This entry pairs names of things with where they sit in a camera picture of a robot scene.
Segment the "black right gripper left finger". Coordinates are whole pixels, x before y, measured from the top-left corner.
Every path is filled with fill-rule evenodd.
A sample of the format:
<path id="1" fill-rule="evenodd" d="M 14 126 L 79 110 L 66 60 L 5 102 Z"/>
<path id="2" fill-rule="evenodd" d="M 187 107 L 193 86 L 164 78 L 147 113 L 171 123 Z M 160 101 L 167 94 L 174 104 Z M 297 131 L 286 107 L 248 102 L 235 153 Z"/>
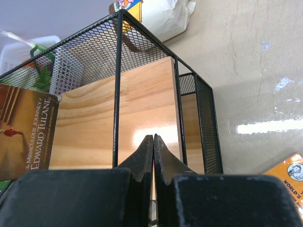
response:
<path id="1" fill-rule="evenodd" d="M 113 169 L 24 174 L 0 207 L 3 227 L 149 227 L 153 137 Z"/>

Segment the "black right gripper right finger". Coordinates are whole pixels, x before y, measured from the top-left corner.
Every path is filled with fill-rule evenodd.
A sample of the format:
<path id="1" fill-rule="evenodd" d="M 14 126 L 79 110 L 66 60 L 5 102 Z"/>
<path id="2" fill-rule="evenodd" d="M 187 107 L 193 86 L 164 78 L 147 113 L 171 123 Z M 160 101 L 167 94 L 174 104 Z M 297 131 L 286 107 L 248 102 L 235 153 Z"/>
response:
<path id="1" fill-rule="evenodd" d="M 270 175 L 200 175 L 159 135 L 153 145 L 160 227 L 300 227 L 283 183 Z"/>

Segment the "dark brown cover book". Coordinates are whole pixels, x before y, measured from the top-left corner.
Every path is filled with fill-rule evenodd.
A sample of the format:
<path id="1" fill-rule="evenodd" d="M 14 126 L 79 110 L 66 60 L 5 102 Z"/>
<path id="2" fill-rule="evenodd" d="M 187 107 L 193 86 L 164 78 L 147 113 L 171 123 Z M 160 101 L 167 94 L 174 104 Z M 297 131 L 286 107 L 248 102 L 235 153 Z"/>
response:
<path id="1" fill-rule="evenodd" d="M 49 168 L 60 100 L 57 95 L 1 84 L 1 181 Z"/>

